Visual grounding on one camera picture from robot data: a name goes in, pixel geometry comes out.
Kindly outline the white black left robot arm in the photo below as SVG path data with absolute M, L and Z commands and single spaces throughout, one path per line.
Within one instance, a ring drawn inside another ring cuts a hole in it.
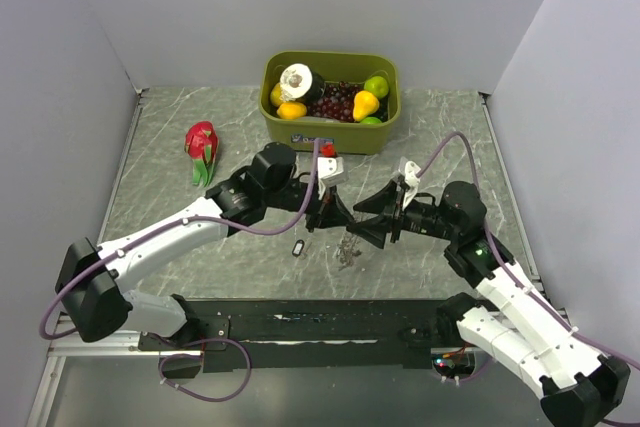
M 197 314 L 180 295 L 154 296 L 137 285 L 157 269 L 207 243 L 239 231 L 261 235 L 256 223 L 268 209 L 294 213 L 279 235 L 300 218 L 306 227 L 345 227 L 353 218 L 336 187 L 346 181 L 344 161 L 314 147 L 311 170 L 297 173 L 296 152 L 271 142 L 228 179 L 178 213 L 141 231 L 94 246 L 88 239 L 67 250 L 55 291 L 74 332 L 97 342 L 120 329 L 147 332 L 185 349 L 204 334 Z

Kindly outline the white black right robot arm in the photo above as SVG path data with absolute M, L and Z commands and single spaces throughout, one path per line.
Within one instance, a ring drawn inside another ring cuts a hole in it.
M 452 346 L 465 341 L 490 355 L 534 392 L 553 425 L 595 426 L 621 404 L 628 362 L 580 339 L 486 232 L 487 209 L 474 184 L 454 181 L 435 198 L 390 181 L 354 209 L 370 217 L 350 225 L 350 232 L 378 248 L 404 231 L 447 241 L 449 266 L 504 318 L 458 294 L 441 306 L 439 338 Z

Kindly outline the large silver toothed keyring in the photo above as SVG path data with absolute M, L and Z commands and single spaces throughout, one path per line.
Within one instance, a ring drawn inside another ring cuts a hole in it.
M 346 232 L 341 238 L 335 254 L 338 269 L 344 270 L 352 267 L 357 258 L 362 254 L 358 248 L 359 238 L 350 232 Z

